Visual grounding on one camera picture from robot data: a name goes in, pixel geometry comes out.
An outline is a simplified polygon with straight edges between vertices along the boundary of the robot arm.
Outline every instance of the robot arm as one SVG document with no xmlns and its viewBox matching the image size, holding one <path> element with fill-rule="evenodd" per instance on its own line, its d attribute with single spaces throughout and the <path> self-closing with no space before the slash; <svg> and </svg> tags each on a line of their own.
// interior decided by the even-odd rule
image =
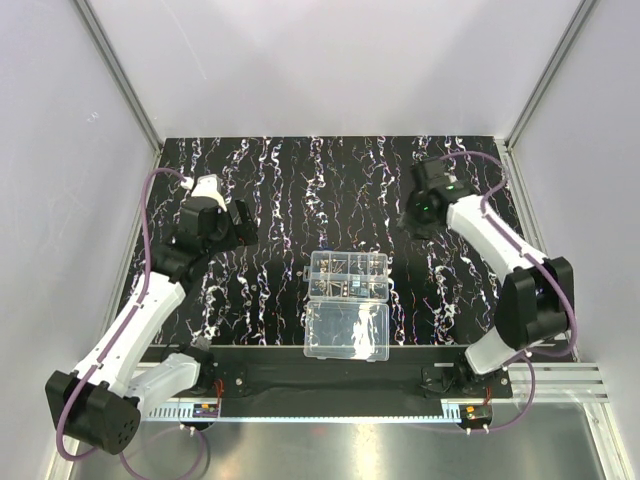
<svg viewBox="0 0 640 480">
<path fill-rule="evenodd" d="M 198 179 L 180 208 L 180 222 L 152 251 L 149 285 L 138 304 L 145 281 L 139 279 L 131 299 L 95 348 L 70 374 L 53 373 L 45 391 L 54 424 L 78 385 L 98 366 L 76 400 L 64 434 L 116 454 L 131 442 L 141 417 L 178 392 L 208 391 L 215 380 L 213 356 L 189 347 L 133 378 L 142 355 L 169 315 L 193 290 L 219 252 L 257 243 L 257 227 L 244 202 L 226 205 L 216 175 Z M 126 329 L 126 317 L 137 307 Z M 102 361 L 101 354 L 112 344 Z"/>
<path fill-rule="evenodd" d="M 412 167 L 415 188 L 400 226 L 416 239 L 427 239 L 443 226 L 460 234 L 489 264 L 502 291 L 494 326 L 470 345 L 456 365 L 457 380 L 474 382 L 500 369 L 519 351 L 566 332 L 569 322 L 558 295 L 534 265 L 547 269 L 573 306 L 573 270 L 564 258 L 549 259 L 527 244 L 469 185 L 445 173 L 443 162 L 428 159 Z M 487 220 L 495 219 L 510 238 Z"/>
</svg>

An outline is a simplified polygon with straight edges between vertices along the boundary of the purple cable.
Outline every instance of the purple cable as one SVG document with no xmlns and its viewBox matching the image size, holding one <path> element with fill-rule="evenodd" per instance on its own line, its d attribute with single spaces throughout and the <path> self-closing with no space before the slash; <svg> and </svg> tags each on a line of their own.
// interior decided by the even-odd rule
<svg viewBox="0 0 640 480">
<path fill-rule="evenodd" d="M 163 436 L 165 433 L 172 432 L 173 430 L 174 430 L 173 428 L 168 428 L 164 432 L 161 432 L 159 435 L 154 436 L 153 439 L 157 440 L 158 438 Z M 196 469 L 198 468 L 198 465 L 200 465 L 202 458 L 204 457 L 204 450 L 206 446 L 204 435 L 200 430 L 194 429 L 193 431 L 198 435 L 198 439 L 200 440 L 200 452 L 198 452 L 198 458 L 196 458 L 196 461 L 193 462 L 193 466 L 189 469 L 189 471 L 184 475 L 176 478 L 176 480 L 187 480 L 189 477 L 191 477 L 191 475 L 193 475 Z M 127 458 L 124 456 L 124 452 L 120 452 L 120 462 L 122 463 L 122 466 L 125 468 L 125 470 L 129 473 L 129 475 L 131 475 L 133 478 L 136 478 L 137 480 L 150 480 L 147 477 L 143 477 L 142 475 L 137 473 L 135 470 L 133 470 L 133 468 L 131 468 L 131 465 L 129 465 L 129 462 L 127 462 Z"/>
<path fill-rule="evenodd" d="M 147 290 L 149 289 L 149 277 L 151 276 L 151 238 L 149 235 L 149 220 L 147 218 L 147 197 L 149 196 L 149 188 L 151 186 L 152 180 L 159 173 L 168 173 L 170 175 L 175 175 L 180 179 L 181 182 L 184 182 L 185 178 L 180 172 L 176 170 L 172 170 L 170 168 L 156 168 L 153 170 L 144 181 L 144 185 L 142 187 L 142 194 L 140 195 L 140 214 L 142 217 L 142 238 L 144 242 L 144 280 L 142 283 L 142 290 L 140 291 L 140 295 L 136 300 L 136 303 L 141 303 L 144 297 L 147 295 Z M 107 357 L 115 343 L 118 341 L 118 338 L 122 335 L 127 325 L 131 322 L 131 319 L 135 315 L 138 310 L 138 306 L 134 305 L 131 307 L 131 310 L 125 317 L 124 321 L 116 331 L 116 333 L 111 337 L 111 340 L 107 343 L 104 350 L 100 353 L 97 358 L 99 363 L 102 363 L 104 359 Z M 91 366 L 87 371 L 87 374 L 82 377 L 76 388 L 73 389 L 71 395 L 69 396 L 69 400 L 65 403 L 64 408 L 62 409 L 62 413 L 60 414 L 60 419 L 58 420 L 58 427 L 56 428 L 56 448 L 58 449 L 58 453 L 62 458 L 68 460 L 70 462 L 76 462 L 78 460 L 83 460 L 96 451 L 96 448 L 93 447 L 87 452 L 84 452 L 80 455 L 72 455 L 64 448 L 64 426 L 67 423 L 67 419 L 69 418 L 69 412 L 73 408 L 75 401 L 77 400 L 80 392 L 87 384 L 91 376 L 96 372 L 98 367 L 96 365 Z"/>
<path fill-rule="evenodd" d="M 567 318 L 569 319 L 569 329 L 571 330 L 571 335 L 569 337 L 569 344 L 565 349 L 563 349 L 560 352 L 549 352 L 546 350 L 541 350 L 536 348 L 531 350 L 541 355 L 546 355 L 549 357 L 564 357 L 565 355 L 570 354 L 573 351 L 573 348 L 575 347 L 576 341 L 578 339 L 578 324 L 576 321 L 575 312 L 571 307 L 571 303 L 569 302 L 569 299 L 567 298 L 565 293 L 562 291 L 562 287 L 560 287 L 558 282 L 556 282 L 556 280 L 551 276 L 551 274 L 547 271 L 547 269 L 544 268 L 542 264 L 540 264 L 540 262 L 538 262 L 531 254 L 523 253 L 522 250 L 520 249 L 520 245 L 518 245 L 518 242 L 515 240 L 515 238 L 513 238 L 509 234 L 509 232 L 507 232 L 504 228 L 502 228 L 502 226 L 496 221 L 496 219 L 492 215 L 487 214 L 487 202 L 489 201 L 489 197 L 491 197 L 494 193 L 496 193 L 498 190 L 500 190 L 507 184 L 508 171 L 503 168 L 500 160 L 483 152 L 474 152 L 474 151 L 454 152 L 454 153 L 449 153 L 447 155 L 443 155 L 442 157 L 440 157 L 440 160 L 447 160 L 449 158 L 456 158 L 456 157 L 464 157 L 467 155 L 469 156 L 475 155 L 485 160 L 489 160 L 490 162 L 493 162 L 496 165 L 498 165 L 502 170 L 503 172 L 502 180 L 500 180 L 500 182 L 497 185 L 491 187 L 489 191 L 482 196 L 482 200 L 480 201 L 480 210 L 482 211 L 483 215 L 485 215 L 485 218 L 491 224 L 491 226 L 495 228 L 496 231 L 507 242 L 509 242 L 509 244 L 514 249 L 516 249 L 524 259 L 531 262 L 531 264 L 542 274 L 545 280 L 549 282 L 549 285 L 551 285 L 551 288 L 553 288 L 553 290 L 558 295 L 558 298 L 560 299 L 560 303 L 562 304 L 562 307 L 567 313 Z"/>
<path fill-rule="evenodd" d="M 522 360 L 524 360 L 525 363 L 527 364 L 527 367 L 529 367 L 529 373 L 531 374 L 531 391 L 529 392 L 529 399 L 527 400 L 527 403 L 525 403 L 524 408 L 520 411 L 520 413 L 518 413 L 518 415 L 513 417 L 504 425 L 498 425 L 497 427 L 493 427 L 489 429 L 489 431 L 491 432 L 502 432 L 508 428 L 513 427 L 514 425 L 517 425 L 518 423 L 520 423 L 520 421 L 522 421 L 525 414 L 531 408 L 531 405 L 533 405 L 533 399 L 536 396 L 536 372 L 533 369 L 533 363 L 531 363 L 531 360 L 529 360 L 525 355 L 520 355 L 520 356 Z M 480 433 L 480 431 L 478 430 L 472 430 L 472 432 Z"/>
</svg>

